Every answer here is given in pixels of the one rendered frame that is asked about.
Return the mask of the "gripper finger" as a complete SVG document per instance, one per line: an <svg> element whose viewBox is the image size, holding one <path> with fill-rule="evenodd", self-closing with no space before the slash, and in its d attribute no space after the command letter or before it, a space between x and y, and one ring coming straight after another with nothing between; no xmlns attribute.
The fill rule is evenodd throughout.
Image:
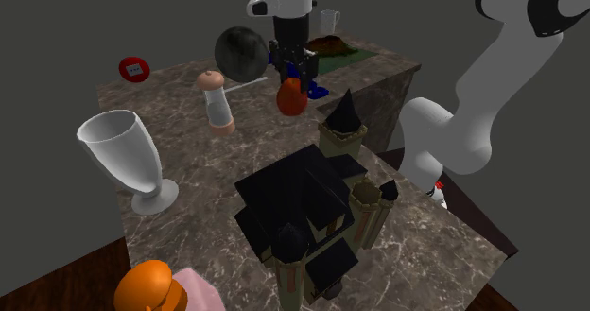
<svg viewBox="0 0 590 311"><path fill-rule="evenodd" d="M280 82L283 83L287 79L287 67L277 40L269 41L269 56L272 65L280 75Z"/></svg>
<svg viewBox="0 0 590 311"><path fill-rule="evenodd" d="M309 83L318 75L319 57L316 52L302 48L294 55L294 65L300 77L302 94L309 90Z"/></svg>

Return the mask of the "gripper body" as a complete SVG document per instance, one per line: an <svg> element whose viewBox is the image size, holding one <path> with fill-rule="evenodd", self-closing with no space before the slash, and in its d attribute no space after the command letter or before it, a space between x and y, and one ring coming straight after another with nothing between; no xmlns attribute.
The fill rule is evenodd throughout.
<svg viewBox="0 0 590 311"><path fill-rule="evenodd" d="M272 17L274 37L282 51L301 54L309 41L309 15L297 18Z"/></svg>

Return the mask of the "blue object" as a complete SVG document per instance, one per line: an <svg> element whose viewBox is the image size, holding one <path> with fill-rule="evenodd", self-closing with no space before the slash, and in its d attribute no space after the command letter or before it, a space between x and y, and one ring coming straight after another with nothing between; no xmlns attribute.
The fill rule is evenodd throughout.
<svg viewBox="0 0 590 311"><path fill-rule="evenodd" d="M298 74L298 70L293 62L286 61L286 67L287 67L287 78L300 79L299 74ZM317 84L317 82L315 81L315 79L313 79L309 83L309 90L307 92L308 98L319 99L319 98L322 98L322 97L325 97L328 95L329 95L329 91L327 89L325 89L324 87L319 86Z"/></svg>

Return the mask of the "red orange fruit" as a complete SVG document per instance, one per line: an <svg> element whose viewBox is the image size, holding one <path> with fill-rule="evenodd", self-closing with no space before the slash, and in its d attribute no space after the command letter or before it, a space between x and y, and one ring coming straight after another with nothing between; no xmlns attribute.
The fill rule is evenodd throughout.
<svg viewBox="0 0 590 311"><path fill-rule="evenodd" d="M296 116L304 112L307 99L307 93L301 92L300 80L287 78L277 92L276 104L283 115Z"/></svg>

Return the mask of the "brown lumpy object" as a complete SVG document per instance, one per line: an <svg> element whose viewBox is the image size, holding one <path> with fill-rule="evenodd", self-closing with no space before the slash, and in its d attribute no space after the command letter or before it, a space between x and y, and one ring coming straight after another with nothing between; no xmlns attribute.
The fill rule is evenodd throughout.
<svg viewBox="0 0 590 311"><path fill-rule="evenodd" d="M356 49L345 43L339 36L327 35L309 41L305 47L315 52L320 58L348 56L354 54Z"/></svg>

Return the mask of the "dark grey sphere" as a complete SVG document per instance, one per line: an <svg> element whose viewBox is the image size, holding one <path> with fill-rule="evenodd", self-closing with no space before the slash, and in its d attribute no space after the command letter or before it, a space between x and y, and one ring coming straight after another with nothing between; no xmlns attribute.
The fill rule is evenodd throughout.
<svg viewBox="0 0 590 311"><path fill-rule="evenodd" d="M232 81L245 83L264 74L268 49L262 36L244 26L224 30L215 44L215 60L220 72Z"/></svg>

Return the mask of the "white mug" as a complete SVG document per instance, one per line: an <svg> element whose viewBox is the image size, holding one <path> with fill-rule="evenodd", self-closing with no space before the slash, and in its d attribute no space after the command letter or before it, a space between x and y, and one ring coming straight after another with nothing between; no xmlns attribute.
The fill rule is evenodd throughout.
<svg viewBox="0 0 590 311"><path fill-rule="evenodd" d="M320 34L324 36L334 35L339 19L339 11L332 9L323 10L320 18Z"/></svg>

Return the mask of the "white thin stick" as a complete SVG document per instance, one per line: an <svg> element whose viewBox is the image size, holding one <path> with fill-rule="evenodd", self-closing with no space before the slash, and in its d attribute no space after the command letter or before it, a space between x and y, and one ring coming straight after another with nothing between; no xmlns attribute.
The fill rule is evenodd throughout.
<svg viewBox="0 0 590 311"><path fill-rule="evenodd" d="M224 92L228 93L228 92L231 92L231 91L234 91L234 90L237 90L237 89L240 89L240 88L243 88L243 87L252 85L254 83L265 81L267 79L268 79L268 77L260 77L260 78L257 78L255 80L253 80L253 81L249 81L249 82L246 82L246 83L237 84L237 85L235 85L233 87L225 88L224 89Z"/></svg>

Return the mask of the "green mat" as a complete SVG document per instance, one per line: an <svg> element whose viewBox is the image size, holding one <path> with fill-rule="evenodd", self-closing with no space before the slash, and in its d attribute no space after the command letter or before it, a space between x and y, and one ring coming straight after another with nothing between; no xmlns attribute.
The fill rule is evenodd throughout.
<svg viewBox="0 0 590 311"><path fill-rule="evenodd" d="M338 55L335 57L320 57L318 74L323 75L335 71L341 67L345 67L357 63L367 58L376 56L376 53L357 49L356 52L347 55Z"/></svg>

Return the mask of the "pink pepper mill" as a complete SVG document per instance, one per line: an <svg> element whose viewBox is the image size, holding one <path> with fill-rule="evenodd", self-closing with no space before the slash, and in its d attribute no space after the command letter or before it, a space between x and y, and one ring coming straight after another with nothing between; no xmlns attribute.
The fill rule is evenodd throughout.
<svg viewBox="0 0 590 311"><path fill-rule="evenodd" d="M206 112L212 133L227 136L234 132L235 123L224 92L224 76L218 71L205 71L197 77L197 86L203 91Z"/></svg>

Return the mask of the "toy castle with black roofs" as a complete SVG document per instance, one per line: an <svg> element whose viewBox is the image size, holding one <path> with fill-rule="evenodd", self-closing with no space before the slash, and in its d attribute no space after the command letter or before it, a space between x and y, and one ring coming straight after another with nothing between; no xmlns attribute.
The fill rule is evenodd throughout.
<svg viewBox="0 0 590 311"><path fill-rule="evenodd" d="M320 140L237 181L245 206L235 215L259 261L276 278L282 311L330 300L370 249L399 192L376 185L358 161L367 127L350 92L319 123Z"/></svg>

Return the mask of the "red round disc white label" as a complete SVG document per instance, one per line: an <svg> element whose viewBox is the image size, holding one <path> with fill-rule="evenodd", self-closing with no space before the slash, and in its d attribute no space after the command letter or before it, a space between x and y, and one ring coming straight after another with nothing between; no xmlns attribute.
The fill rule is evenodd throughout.
<svg viewBox="0 0 590 311"><path fill-rule="evenodd" d="M124 80L132 83L143 82L150 75L148 64L143 59L135 56L125 57L121 60L118 70Z"/></svg>

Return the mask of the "white goblet glass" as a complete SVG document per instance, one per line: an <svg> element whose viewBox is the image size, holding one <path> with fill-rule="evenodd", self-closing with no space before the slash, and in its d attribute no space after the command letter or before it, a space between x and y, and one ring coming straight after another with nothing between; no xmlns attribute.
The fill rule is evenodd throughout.
<svg viewBox="0 0 590 311"><path fill-rule="evenodd" d="M179 186L163 177L158 150L135 112L95 115L81 124L77 138L106 175L133 193L131 208L136 214L159 214L179 195Z"/></svg>

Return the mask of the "pink box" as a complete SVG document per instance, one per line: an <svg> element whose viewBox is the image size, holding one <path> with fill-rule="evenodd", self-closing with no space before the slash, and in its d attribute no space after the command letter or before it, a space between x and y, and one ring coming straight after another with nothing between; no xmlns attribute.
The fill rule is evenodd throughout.
<svg viewBox="0 0 590 311"><path fill-rule="evenodd" d="M184 268L172 275L187 293L185 311L226 311L217 289L192 268Z"/></svg>

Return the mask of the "orange rounded object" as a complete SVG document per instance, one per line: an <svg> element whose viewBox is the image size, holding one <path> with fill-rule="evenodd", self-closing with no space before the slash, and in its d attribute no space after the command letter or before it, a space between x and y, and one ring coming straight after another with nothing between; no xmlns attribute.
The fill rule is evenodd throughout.
<svg viewBox="0 0 590 311"><path fill-rule="evenodd" d="M172 277L167 263L147 260L119 282L113 297L115 311L186 311L188 296Z"/></svg>

